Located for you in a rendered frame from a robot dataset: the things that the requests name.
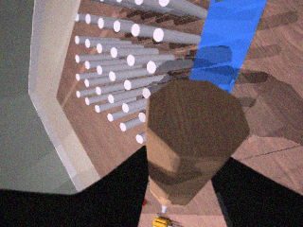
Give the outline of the blue flat strip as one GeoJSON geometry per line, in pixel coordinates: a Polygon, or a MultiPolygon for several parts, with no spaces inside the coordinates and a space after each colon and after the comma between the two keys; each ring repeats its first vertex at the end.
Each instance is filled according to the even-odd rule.
{"type": "Polygon", "coordinates": [[[267,0],[211,0],[189,79],[206,79],[229,94],[267,0]]]}

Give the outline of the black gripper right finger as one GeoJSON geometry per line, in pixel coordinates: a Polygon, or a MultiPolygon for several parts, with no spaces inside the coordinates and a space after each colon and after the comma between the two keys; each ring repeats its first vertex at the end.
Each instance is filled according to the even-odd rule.
{"type": "Polygon", "coordinates": [[[232,157],[211,183],[227,227],[303,227],[303,195],[232,157]]]}

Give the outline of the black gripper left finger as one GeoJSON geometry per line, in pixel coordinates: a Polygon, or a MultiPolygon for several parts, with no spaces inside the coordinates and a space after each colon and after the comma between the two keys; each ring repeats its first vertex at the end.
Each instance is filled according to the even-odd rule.
{"type": "Polygon", "coordinates": [[[147,147],[73,195],[0,189],[0,227],[138,227],[147,147]]]}

